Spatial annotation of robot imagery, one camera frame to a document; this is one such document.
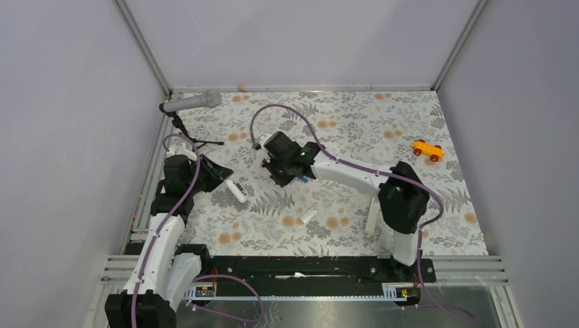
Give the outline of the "white air conditioner remote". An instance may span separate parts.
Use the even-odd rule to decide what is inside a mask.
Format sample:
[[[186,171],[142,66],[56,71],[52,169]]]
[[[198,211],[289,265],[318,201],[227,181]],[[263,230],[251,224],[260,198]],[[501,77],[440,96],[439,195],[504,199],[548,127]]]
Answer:
[[[227,179],[225,181],[225,184],[227,185],[227,188],[233,193],[233,195],[236,197],[236,199],[240,202],[240,203],[245,203],[248,200],[248,193],[246,191],[246,189],[237,181],[234,179]]]

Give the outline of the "white battery cover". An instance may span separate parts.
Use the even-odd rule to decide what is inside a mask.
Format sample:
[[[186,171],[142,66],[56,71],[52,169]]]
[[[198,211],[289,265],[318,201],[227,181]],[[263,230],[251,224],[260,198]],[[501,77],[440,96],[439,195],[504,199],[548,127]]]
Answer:
[[[307,222],[309,222],[315,215],[317,214],[316,209],[314,208],[310,208],[308,209],[300,218],[300,220],[306,224]]]

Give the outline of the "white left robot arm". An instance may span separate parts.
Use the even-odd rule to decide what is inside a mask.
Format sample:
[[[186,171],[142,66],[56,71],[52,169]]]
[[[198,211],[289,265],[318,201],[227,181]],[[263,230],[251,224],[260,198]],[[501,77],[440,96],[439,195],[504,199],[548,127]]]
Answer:
[[[195,205],[234,171],[205,155],[168,156],[150,207],[150,226],[137,265],[120,293],[104,305],[110,327],[175,327],[176,313],[194,280],[208,278],[212,263],[205,245],[177,245]]]

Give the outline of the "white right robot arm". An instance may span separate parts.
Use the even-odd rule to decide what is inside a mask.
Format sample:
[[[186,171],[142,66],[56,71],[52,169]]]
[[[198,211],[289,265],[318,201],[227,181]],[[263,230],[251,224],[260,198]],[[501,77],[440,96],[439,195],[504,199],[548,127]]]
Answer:
[[[296,178],[310,178],[343,184],[374,197],[383,221],[393,230],[394,277],[407,282],[419,272],[418,223],[430,196],[409,164],[400,161],[383,169],[352,159],[333,158],[317,143],[300,146],[281,131],[260,136],[257,148],[267,155],[262,167],[280,187]]]

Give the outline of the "long white rectangular remote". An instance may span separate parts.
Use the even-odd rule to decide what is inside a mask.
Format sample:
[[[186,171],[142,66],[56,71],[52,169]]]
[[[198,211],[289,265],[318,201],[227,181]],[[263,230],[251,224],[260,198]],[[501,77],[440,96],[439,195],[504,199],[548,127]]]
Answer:
[[[365,234],[373,234],[376,229],[378,222],[378,216],[380,214],[380,203],[376,198],[371,198],[367,213],[367,219],[365,222]]]

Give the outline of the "floral patterned table mat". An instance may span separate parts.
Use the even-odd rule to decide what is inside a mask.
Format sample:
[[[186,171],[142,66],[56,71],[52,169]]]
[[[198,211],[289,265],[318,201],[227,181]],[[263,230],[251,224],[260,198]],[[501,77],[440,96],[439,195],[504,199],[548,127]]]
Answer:
[[[371,197],[336,182],[294,180],[277,186],[261,166],[252,137],[281,131],[300,144],[318,138],[336,156],[392,167],[409,163],[442,199],[423,216],[428,256],[478,256],[488,249],[435,92],[230,92],[216,108],[181,111],[189,134],[208,144],[201,153],[234,171],[247,191],[240,203],[225,184],[195,196],[180,237],[213,255],[373,256],[393,247],[393,232],[378,219],[365,234]],[[416,156],[412,143],[440,145],[437,163]],[[317,214],[306,224],[310,208]]]

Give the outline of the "grey microphone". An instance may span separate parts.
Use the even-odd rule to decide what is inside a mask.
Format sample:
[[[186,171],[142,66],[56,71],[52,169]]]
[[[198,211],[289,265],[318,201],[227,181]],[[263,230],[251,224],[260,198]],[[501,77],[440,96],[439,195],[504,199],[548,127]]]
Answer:
[[[223,97],[220,92],[208,90],[207,92],[196,96],[161,103],[159,109],[162,113],[175,113],[178,111],[202,107],[215,108],[219,106],[222,101]]]

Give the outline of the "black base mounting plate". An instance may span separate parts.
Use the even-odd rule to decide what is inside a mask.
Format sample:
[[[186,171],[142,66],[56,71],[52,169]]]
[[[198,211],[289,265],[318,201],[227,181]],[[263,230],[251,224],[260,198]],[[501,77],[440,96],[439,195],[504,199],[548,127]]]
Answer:
[[[434,264],[423,259],[406,266],[376,256],[215,256],[201,261],[201,275],[219,297],[250,297],[244,280],[261,297],[381,297],[384,286],[414,288],[437,280]]]

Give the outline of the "yellow toy car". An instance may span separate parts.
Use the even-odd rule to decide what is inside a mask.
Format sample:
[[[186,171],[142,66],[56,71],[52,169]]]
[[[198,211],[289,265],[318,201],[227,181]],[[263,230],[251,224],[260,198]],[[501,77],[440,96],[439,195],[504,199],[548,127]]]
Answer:
[[[419,139],[412,143],[412,152],[416,156],[427,156],[431,162],[439,162],[445,153],[440,145],[431,145]]]

